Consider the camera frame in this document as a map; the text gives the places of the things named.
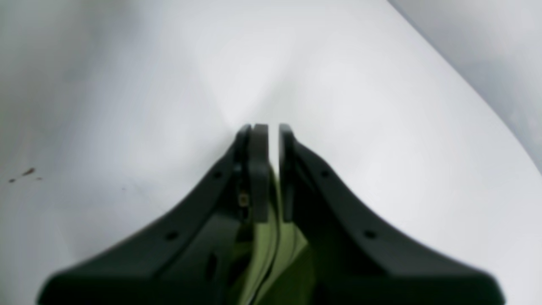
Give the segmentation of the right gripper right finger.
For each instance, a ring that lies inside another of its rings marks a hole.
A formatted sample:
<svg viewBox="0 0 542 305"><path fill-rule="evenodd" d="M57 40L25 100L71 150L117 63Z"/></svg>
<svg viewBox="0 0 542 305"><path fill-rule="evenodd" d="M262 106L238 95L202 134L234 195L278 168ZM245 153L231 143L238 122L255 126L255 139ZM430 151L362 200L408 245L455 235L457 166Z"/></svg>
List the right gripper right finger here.
<svg viewBox="0 0 542 305"><path fill-rule="evenodd" d="M309 246L312 305L503 305L495 278L426 247L366 206L279 125L283 220Z"/></svg>

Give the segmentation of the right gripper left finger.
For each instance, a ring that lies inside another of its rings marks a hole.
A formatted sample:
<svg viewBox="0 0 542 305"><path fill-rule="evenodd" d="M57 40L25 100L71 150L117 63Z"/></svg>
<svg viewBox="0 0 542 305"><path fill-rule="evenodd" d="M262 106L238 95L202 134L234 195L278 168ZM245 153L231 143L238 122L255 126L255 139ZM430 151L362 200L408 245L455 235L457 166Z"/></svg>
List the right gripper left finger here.
<svg viewBox="0 0 542 305"><path fill-rule="evenodd" d="M47 280L39 305L226 305L244 225L268 220L268 126L246 124L164 216Z"/></svg>

